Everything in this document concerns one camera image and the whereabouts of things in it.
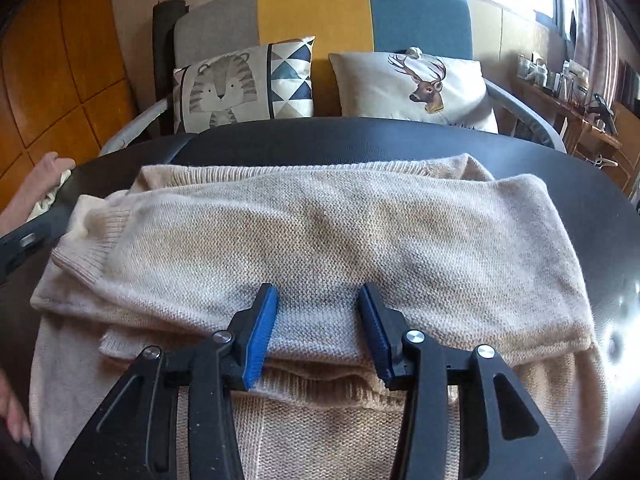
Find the person's left hand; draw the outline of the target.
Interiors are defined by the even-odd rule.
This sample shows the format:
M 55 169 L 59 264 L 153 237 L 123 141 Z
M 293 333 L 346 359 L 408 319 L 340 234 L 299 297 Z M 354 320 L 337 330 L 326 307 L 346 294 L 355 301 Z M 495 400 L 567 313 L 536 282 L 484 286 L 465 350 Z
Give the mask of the person's left hand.
M 12 439 L 29 448 L 32 444 L 32 430 L 28 417 L 4 370 L 0 370 L 0 416 Z

